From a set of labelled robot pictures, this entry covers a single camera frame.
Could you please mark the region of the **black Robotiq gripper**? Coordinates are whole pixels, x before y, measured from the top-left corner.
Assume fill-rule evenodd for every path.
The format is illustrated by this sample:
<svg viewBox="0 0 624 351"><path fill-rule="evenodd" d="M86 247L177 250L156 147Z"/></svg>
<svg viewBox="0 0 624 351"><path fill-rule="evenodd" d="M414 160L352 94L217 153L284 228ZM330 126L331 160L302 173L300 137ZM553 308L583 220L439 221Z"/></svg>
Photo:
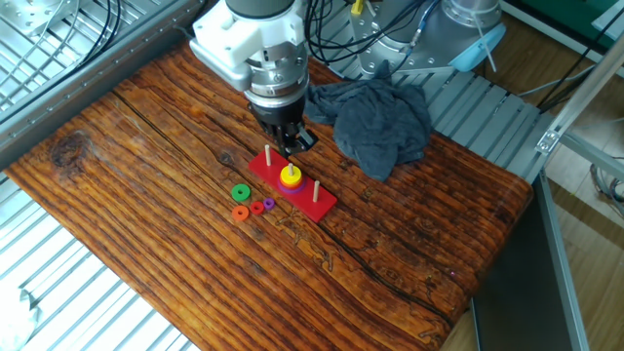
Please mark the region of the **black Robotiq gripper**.
<svg viewBox="0 0 624 351"><path fill-rule="evenodd" d="M303 119L303 99L280 107L265 107L250 102L248 108L261 128L273 139L283 157L292 155L292 140L294 152L308 151L318 141L313 132L298 126Z"/></svg>

